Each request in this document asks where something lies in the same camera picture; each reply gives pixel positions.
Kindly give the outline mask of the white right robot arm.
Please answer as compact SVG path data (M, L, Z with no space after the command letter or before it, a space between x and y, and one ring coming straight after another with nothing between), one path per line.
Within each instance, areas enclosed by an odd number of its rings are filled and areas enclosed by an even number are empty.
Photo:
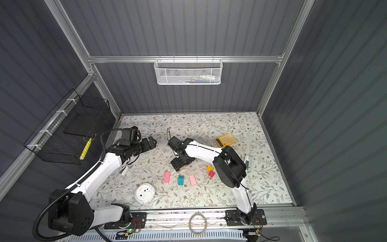
M175 154L171 164L176 171L180 171L195 159L210 163L222 183L232 189L241 222L245 225L252 224L257 205L249 194L246 180L247 166L232 147L215 148L200 144L191 138L181 141L175 136L169 139L168 146Z

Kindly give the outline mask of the dark pink rectangular block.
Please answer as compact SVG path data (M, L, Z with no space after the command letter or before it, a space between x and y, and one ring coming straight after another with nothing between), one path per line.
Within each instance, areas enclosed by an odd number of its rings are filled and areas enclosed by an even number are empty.
M170 181L170 172L167 171L164 176L164 182L169 183L169 181Z

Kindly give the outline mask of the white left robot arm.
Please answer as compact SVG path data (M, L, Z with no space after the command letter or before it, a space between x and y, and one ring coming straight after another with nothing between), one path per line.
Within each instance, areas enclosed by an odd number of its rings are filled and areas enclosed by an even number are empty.
M108 207L93 208L91 197L105 180L132 156L156 148L153 137L143 138L137 127L121 129L122 136L109 148L102 148L96 164L65 190L55 190L50 198L48 227L70 235L83 235L99 225L117 222L128 225L132 221L128 206L112 203Z

